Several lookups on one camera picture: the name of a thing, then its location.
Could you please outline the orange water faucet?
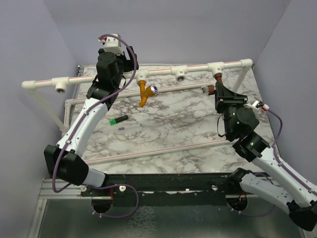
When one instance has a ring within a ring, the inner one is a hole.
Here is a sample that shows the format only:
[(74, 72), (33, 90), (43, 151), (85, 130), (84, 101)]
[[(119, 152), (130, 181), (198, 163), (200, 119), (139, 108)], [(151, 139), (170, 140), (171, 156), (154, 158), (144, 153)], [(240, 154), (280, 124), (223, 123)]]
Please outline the orange water faucet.
[(137, 84), (140, 89), (140, 98), (141, 98), (139, 107), (141, 108), (146, 104), (147, 99), (149, 97), (154, 97), (158, 94), (158, 88), (154, 84), (151, 84), (148, 87), (146, 87), (146, 83), (147, 82), (145, 80), (137, 81)]

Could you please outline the white PVC pipe frame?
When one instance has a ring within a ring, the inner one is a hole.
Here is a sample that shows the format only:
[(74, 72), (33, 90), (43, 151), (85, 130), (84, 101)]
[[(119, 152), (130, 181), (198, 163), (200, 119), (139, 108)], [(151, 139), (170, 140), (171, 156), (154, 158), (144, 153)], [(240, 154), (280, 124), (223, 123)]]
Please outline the white PVC pipe frame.
[(233, 62), (212, 62), (204, 65), (176, 65), (164, 69), (140, 69), (132, 72), (126, 72), (123, 76), (128, 78), (128, 82), (121, 89), (116, 90), (107, 97), (102, 97), (100, 100), (93, 98), (84, 100), (83, 104), (85, 106), (83, 107), (80, 116), (72, 126), (68, 126), (66, 125), (66, 122), (60, 121), (36, 90), (38, 88), (53, 86), (56, 90), (66, 90), (69, 85), (92, 82), (92, 76), (72, 78), (59, 77), (44, 81), (24, 81), (21, 86), (23, 89), (28, 91), (29, 94), (33, 95), (33, 97), (54, 120), (63, 133), (63, 137), (59, 141), (59, 145), (64, 151), (70, 151), (71, 149), (83, 149), (86, 146), (93, 130), (101, 118), (108, 112), (108, 109), (106, 109), (105, 105), (103, 105), (107, 99), (124, 98), (128, 96), (135, 97), (137, 95), (140, 96), (140, 89), (137, 84), (137, 81), (139, 80), (147, 81), (147, 78), (149, 77), (165, 75), (174, 76), (177, 80), (179, 80), (181, 77), (185, 77), (187, 73), (206, 71), (212, 73), (214, 79), (219, 81), (222, 77), (223, 70), (239, 68), (241, 69), (241, 72), (233, 87), (233, 90), (237, 91), (242, 84), (246, 73), (251, 69), (252, 64), (253, 61), (251, 59), (242, 59), (240, 61)]

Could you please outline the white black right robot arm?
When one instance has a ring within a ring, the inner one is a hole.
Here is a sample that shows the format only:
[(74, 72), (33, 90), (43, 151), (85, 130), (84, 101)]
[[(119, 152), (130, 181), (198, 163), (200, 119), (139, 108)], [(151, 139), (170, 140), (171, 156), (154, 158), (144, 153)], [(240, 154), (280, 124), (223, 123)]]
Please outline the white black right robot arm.
[(215, 109), (223, 115), (226, 140), (234, 142), (233, 148), (240, 157), (278, 183), (275, 186), (238, 168), (232, 173), (234, 178), (227, 182), (228, 190), (257, 195), (282, 209), (298, 227), (312, 232), (317, 227), (317, 186), (279, 157), (275, 144), (269, 144), (255, 132), (260, 123), (256, 112), (260, 109), (269, 112), (269, 106), (262, 101), (250, 105), (246, 95), (229, 90), (221, 82), (215, 84), (214, 95)]

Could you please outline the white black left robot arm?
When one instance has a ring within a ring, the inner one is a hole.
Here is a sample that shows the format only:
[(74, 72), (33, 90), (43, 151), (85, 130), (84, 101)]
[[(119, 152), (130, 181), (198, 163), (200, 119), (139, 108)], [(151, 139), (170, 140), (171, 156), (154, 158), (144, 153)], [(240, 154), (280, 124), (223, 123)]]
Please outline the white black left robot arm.
[(107, 175), (92, 169), (82, 159), (87, 142), (99, 121), (106, 115), (118, 96), (125, 72), (138, 69), (132, 48), (129, 56), (121, 49), (99, 49), (97, 75), (89, 88), (84, 106), (65, 136), (55, 146), (48, 145), (44, 157), (49, 175), (74, 185), (89, 185), (97, 195), (109, 191)]

